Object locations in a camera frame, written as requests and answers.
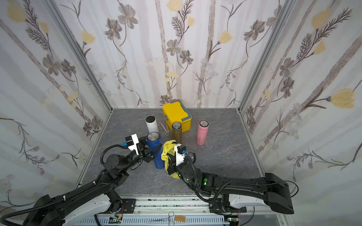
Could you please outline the blue thermos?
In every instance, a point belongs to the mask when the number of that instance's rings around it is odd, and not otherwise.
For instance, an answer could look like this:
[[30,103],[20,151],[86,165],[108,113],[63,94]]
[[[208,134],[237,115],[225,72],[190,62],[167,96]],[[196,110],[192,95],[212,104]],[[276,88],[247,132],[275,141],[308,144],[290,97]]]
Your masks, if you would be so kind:
[[149,148],[152,150],[152,154],[154,157],[154,165],[156,169],[164,169],[165,161],[161,159],[161,155],[163,153],[163,143],[161,135],[158,132],[151,132],[146,137],[147,144]]

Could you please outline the yellow grey cleaning cloth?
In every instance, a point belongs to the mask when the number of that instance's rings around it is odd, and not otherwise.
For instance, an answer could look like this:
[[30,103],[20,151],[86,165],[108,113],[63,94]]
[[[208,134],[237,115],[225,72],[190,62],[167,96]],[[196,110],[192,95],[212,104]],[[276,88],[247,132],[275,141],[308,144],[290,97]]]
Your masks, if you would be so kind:
[[181,144],[176,143],[176,140],[169,140],[164,143],[161,160],[164,161],[165,170],[169,176],[174,179],[180,179],[177,173],[177,147]]

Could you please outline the white thermos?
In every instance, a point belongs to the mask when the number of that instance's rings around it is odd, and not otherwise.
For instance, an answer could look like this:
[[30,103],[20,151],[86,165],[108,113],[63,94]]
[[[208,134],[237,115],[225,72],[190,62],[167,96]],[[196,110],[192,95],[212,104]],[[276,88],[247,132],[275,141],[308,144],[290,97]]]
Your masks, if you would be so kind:
[[149,133],[159,132],[155,116],[152,116],[152,115],[148,116],[145,119],[145,122],[146,122]]

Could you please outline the gold thermos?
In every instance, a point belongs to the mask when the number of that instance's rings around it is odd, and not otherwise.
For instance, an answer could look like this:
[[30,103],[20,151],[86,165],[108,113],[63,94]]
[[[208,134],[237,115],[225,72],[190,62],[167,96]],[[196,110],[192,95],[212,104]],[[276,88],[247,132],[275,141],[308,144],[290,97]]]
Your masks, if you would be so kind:
[[182,124],[180,122],[174,122],[172,124],[173,139],[177,144],[182,143]]

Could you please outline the pink thermos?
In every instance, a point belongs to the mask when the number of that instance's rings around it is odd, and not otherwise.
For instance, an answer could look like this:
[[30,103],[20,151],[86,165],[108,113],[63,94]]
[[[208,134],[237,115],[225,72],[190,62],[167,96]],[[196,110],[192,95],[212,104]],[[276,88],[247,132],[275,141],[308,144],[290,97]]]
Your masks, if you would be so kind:
[[200,120],[197,132],[197,144],[203,146],[206,142],[206,137],[208,133],[209,122],[207,120]]

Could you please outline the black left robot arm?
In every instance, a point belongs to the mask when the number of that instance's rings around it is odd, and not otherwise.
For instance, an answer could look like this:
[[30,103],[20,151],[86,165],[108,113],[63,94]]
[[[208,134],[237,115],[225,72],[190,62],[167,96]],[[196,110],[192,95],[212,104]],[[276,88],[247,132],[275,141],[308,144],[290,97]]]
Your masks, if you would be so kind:
[[120,213],[123,203],[115,191],[129,177],[128,170],[137,163],[153,161],[161,148],[161,144],[148,147],[138,143],[127,156],[111,154],[104,155],[112,148],[124,149],[122,145],[112,145],[106,148],[100,157],[103,170],[95,180],[63,195],[50,198],[48,195],[40,198],[33,208],[6,214],[1,217],[1,223],[14,226],[9,219],[26,214],[24,226],[70,226],[89,215],[103,212]]

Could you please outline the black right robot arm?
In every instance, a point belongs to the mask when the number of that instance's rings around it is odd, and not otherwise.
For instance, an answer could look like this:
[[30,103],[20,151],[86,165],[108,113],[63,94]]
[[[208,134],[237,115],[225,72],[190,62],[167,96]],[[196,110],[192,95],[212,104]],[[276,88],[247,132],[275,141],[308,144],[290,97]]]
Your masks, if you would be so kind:
[[295,213],[289,184],[272,173],[254,179],[227,178],[203,172],[188,156],[183,156],[180,164],[176,163],[175,154],[167,154],[166,159],[167,172],[175,173],[204,202],[213,203],[220,195],[243,195],[261,200],[274,212]]

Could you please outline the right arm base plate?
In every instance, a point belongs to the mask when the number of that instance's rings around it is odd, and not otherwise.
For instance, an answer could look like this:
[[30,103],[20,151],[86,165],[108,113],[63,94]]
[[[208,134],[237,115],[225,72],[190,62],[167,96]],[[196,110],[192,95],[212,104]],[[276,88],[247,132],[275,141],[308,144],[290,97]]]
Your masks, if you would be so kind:
[[232,216],[247,212],[246,207],[232,207],[228,195],[223,195],[222,198],[217,198],[214,202],[211,202],[209,204],[209,210],[211,213],[223,216]]

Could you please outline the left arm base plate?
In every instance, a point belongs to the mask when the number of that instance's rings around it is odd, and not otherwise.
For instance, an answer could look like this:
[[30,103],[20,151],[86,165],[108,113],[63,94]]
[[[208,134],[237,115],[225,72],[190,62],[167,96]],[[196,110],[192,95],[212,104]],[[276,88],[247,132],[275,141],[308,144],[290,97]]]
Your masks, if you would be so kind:
[[133,214],[136,205],[136,199],[122,199],[116,204],[116,210],[112,211],[114,214]]

